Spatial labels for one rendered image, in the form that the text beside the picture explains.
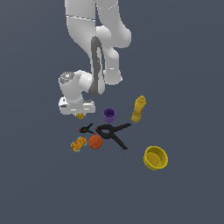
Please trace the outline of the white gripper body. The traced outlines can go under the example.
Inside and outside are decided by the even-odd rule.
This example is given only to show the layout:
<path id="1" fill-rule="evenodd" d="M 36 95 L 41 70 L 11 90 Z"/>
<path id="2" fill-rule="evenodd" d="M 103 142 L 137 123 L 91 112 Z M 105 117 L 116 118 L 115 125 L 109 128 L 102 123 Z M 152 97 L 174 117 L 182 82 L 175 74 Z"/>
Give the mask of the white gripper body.
<path id="1" fill-rule="evenodd" d="M 59 100 L 59 111 L 62 115 L 78 115 L 95 112 L 95 103 L 93 101 L 84 101 L 80 99 L 77 102 L 67 102 L 65 97 Z"/>

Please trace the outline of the small black spring clamp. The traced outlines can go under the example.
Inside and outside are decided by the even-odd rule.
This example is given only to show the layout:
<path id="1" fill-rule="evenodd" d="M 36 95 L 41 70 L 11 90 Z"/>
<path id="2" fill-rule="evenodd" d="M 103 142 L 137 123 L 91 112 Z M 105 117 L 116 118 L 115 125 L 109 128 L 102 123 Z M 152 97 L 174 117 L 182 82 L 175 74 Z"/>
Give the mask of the small black spring clamp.
<path id="1" fill-rule="evenodd" d="M 94 132 L 90 129 L 90 127 L 92 126 L 93 124 L 90 123 L 87 127 L 82 127 L 79 129 L 79 132 L 80 133 L 91 133 L 91 134 L 94 134 Z"/>

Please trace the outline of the purple cup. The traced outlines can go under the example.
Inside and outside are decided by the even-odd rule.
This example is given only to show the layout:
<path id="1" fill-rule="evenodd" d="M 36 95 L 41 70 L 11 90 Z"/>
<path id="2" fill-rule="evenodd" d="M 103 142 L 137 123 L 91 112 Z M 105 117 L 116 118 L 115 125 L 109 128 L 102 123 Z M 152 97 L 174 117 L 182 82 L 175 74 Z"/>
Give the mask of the purple cup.
<path id="1" fill-rule="evenodd" d="M 116 111 L 113 108 L 105 108 L 102 114 L 106 123 L 112 123 L 115 120 Z"/>

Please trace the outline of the orange ball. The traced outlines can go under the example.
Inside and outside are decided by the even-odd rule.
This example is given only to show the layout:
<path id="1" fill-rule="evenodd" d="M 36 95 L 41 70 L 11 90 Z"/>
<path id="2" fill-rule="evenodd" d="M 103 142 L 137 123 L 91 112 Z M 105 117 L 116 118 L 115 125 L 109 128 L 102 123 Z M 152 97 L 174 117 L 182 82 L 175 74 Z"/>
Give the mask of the orange ball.
<path id="1" fill-rule="evenodd" d="M 93 134 L 89 138 L 88 144 L 92 149 L 97 150 L 102 146 L 102 138 L 96 134 Z"/>

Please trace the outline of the large black spring clamp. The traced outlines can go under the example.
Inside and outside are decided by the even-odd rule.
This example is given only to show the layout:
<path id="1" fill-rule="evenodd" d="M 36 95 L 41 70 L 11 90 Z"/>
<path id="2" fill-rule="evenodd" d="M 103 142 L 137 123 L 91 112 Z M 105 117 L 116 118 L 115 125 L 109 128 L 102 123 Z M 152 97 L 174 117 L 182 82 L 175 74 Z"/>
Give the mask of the large black spring clamp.
<path id="1" fill-rule="evenodd" d="M 123 141 L 116 136 L 116 132 L 119 130 L 123 130 L 125 128 L 128 128 L 130 126 L 130 123 L 125 123 L 122 125 L 118 125 L 116 127 L 112 126 L 111 124 L 103 124 L 100 126 L 97 126 L 95 128 L 95 131 L 98 133 L 100 137 L 103 139 L 113 139 L 115 142 L 117 142 L 124 150 L 127 150 L 128 147 L 124 145 Z"/>

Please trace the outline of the yellow mustard bottle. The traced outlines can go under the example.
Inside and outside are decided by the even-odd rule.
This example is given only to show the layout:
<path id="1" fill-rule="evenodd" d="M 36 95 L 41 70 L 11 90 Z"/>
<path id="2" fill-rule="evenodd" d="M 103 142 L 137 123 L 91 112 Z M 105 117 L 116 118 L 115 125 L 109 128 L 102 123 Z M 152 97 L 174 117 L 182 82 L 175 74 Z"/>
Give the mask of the yellow mustard bottle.
<path id="1" fill-rule="evenodd" d="M 139 96 L 135 101 L 135 108 L 131 117 L 133 123 L 138 123 L 141 120 L 143 108 L 146 105 L 146 99 L 143 95 Z"/>

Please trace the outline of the yellow bowl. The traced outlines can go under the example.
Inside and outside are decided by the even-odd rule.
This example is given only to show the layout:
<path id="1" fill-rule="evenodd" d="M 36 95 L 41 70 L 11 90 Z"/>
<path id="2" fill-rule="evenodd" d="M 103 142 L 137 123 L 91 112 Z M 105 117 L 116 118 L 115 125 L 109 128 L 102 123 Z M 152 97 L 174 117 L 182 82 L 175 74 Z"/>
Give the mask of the yellow bowl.
<path id="1" fill-rule="evenodd" d="M 167 166 L 168 156 L 162 148 L 150 146 L 145 150 L 143 162 L 150 170 L 161 170 Z"/>

